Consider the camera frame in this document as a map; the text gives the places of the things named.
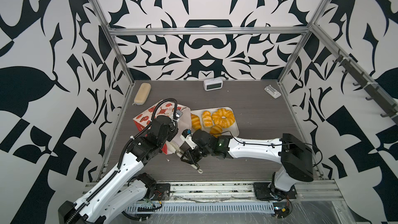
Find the small fake bread roll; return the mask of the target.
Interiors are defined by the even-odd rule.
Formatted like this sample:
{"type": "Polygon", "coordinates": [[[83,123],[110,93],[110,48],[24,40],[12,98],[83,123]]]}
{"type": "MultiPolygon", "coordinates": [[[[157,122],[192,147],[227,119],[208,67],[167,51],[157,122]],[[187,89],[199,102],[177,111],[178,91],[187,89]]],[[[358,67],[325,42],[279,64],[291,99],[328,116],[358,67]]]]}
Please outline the small fake bread roll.
{"type": "Polygon", "coordinates": [[[223,132],[223,128],[220,125],[214,125],[210,129],[210,134],[213,135],[214,137],[219,137],[223,132]]]}

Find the fake twisted bread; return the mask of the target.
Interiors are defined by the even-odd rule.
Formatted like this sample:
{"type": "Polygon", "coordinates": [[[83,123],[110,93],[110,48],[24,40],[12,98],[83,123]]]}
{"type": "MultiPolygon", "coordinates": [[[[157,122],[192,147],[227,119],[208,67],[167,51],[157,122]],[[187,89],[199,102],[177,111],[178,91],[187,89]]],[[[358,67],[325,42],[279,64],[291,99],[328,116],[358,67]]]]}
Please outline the fake twisted bread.
{"type": "Polygon", "coordinates": [[[204,128],[211,128],[213,127],[213,121],[211,117],[211,113],[209,111],[204,111],[202,113],[202,122],[203,122],[203,127],[204,128]]]}

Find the fake croissant bread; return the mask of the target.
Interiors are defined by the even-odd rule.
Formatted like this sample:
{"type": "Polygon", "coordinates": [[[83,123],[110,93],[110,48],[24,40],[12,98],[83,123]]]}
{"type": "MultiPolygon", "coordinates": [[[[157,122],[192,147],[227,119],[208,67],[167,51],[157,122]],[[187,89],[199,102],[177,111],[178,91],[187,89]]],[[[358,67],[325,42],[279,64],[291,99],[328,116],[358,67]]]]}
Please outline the fake croissant bread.
{"type": "Polygon", "coordinates": [[[191,114],[191,125],[193,130],[200,130],[202,128],[201,119],[199,116],[191,114]]]}

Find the steel tongs white tips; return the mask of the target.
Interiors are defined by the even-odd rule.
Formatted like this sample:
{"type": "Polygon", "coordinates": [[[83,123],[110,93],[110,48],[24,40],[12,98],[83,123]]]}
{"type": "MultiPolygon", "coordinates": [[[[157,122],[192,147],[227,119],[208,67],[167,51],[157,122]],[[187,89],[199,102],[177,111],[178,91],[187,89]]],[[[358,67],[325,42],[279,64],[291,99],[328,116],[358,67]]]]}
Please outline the steel tongs white tips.
{"type": "Polygon", "coordinates": [[[203,150],[200,146],[195,145],[194,148],[190,147],[185,151],[182,151],[180,148],[177,148],[175,153],[180,158],[181,162],[190,165],[191,167],[196,169],[198,173],[200,174],[203,173],[203,170],[200,169],[200,165],[198,164],[198,162],[206,156],[203,153],[203,150]]]}

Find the fake ring bread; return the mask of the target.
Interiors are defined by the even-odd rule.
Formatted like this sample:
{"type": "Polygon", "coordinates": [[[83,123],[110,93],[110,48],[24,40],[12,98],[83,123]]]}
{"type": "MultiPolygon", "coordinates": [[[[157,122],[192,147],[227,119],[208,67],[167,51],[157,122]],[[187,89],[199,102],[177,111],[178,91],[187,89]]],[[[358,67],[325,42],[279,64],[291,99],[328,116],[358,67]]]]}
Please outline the fake ring bread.
{"type": "Polygon", "coordinates": [[[219,125],[222,128],[229,128],[235,123],[235,116],[231,110],[226,108],[218,109],[211,115],[211,118],[215,125],[219,125]]]}

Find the red white paper bag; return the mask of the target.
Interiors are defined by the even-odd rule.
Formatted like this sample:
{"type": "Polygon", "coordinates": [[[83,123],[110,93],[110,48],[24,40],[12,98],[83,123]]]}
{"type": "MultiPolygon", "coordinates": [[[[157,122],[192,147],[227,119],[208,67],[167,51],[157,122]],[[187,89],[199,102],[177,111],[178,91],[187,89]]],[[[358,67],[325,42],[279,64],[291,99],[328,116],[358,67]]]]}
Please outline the red white paper bag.
{"type": "Polygon", "coordinates": [[[180,136],[192,127],[190,114],[187,106],[161,100],[133,118],[141,133],[138,139],[166,155],[180,152],[184,143],[180,136]]]}

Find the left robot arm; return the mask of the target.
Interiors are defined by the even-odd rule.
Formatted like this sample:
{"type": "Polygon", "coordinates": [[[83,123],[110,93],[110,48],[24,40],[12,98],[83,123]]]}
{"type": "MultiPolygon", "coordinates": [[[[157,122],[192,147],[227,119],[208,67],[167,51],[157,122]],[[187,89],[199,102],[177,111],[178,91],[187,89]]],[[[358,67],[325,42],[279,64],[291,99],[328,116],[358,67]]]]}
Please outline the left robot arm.
{"type": "Polygon", "coordinates": [[[153,196],[156,181],[140,170],[161,153],[178,132],[177,108],[171,117],[152,114],[149,124],[130,138],[118,163],[85,195],[65,201],[58,210],[61,224],[108,224],[129,205],[153,196]]]}

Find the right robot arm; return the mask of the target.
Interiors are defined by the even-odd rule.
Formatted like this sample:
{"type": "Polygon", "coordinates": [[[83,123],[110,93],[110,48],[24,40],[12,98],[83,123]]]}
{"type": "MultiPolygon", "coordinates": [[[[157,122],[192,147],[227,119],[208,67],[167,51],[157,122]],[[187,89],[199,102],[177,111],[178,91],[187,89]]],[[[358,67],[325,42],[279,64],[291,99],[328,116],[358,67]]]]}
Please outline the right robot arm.
{"type": "Polygon", "coordinates": [[[281,164],[269,184],[254,184],[255,196],[261,201],[288,199],[294,196],[296,183],[314,180],[313,151],[292,134],[284,133],[281,138],[272,140],[249,140],[231,134],[184,130],[181,139],[190,147],[180,159],[192,166],[197,166],[207,156],[218,159],[255,158],[281,164]]]}

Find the white plastic tray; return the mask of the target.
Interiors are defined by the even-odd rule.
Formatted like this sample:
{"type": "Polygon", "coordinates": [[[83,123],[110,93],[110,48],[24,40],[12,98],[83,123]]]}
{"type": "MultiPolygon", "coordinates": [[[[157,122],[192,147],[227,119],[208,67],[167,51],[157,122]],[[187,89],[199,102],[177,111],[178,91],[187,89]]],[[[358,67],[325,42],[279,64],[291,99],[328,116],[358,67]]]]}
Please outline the white plastic tray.
{"type": "MultiPolygon", "coordinates": [[[[201,130],[209,133],[211,128],[207,129],[207,128],[203,127],[202,113],[204,111],[209,111],[211,114],[213,114],[214,112],[216,112],[218,109],[221,109],[221,108],[226,108],[227,110],[231,110],[232,111],[232,109],[230,107],[219,107],[219,108],[209,108],[209,109],[204,109],[204,110],[193,110],[193,111],[191,111],[191,114],[194,114],[194,115],[197,115],[197,116],[200,117],[201,125],[202,125],[201,130]]],[[[230,126],[229,128],[225,128],[225,129],[223,128],[222,135],[228,135],[228,134],[233,135],[233,136],[238,136],[239,135],[239,130],[238,130],[238,126],[237,126],[236,120],[235,120],[235,123],[232,126],[230,126]]]]}

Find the beige glasses case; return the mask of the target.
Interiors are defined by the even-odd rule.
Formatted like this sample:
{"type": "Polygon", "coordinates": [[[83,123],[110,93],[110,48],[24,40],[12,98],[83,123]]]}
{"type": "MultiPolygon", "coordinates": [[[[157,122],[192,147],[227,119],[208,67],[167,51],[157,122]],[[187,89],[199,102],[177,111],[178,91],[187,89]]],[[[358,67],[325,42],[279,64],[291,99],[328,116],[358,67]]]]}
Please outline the beige glasses case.
{"type": "Polygon", "coordinates": [[[149,83],[142,83],[135,98],[134,98],[134,105],[143,105],[147,101],[149,93],[151,91],[151,84],[149,83]]]}

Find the white digital clock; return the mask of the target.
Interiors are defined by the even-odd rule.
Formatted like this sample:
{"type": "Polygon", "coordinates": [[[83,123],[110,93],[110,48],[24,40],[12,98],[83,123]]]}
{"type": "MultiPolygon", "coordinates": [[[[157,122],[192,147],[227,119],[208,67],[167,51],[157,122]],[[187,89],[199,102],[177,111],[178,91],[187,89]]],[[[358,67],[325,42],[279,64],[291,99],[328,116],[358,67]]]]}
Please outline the white digital clock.
{"type": "Polygon", "coordinates": [[[223,80],[220,77],[213,79],[206,79],[203,81],[203,86],[205,91],[218,90],[223,87],[223,80]]]}

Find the small white device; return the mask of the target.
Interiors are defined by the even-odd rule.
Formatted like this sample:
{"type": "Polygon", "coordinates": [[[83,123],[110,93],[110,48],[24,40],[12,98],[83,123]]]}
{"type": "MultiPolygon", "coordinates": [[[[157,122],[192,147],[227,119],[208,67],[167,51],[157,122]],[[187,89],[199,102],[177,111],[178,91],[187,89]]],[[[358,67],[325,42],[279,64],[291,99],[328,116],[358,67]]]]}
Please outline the small white device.
{"type": "Polygon", "coordinates": [[[268,85],[264,88],[264,90],[274,99],[277,99],[282,96],[282,94],[276,90],[272,85],[268,85]]]}

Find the wall hook rack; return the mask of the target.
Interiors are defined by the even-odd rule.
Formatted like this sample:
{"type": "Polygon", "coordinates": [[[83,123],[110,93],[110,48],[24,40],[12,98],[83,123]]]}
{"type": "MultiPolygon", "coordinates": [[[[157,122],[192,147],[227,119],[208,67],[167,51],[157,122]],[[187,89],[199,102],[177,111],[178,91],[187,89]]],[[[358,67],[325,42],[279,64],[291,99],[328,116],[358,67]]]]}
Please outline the wall hook rack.
{"type": "Polygon", "coordinates": [[[378,78],[374,79],[367,73],[354,58],[344,56],[339,50],[334,54],[333,63],[342,70],[340,88],[344,90],[346,77],[353,79],[354,90],[364,90],[367,93],[367,101],[374,101],[382,110],[382,118],[390,118],[398,122],[398,69],[393,68],[378,78]]]}

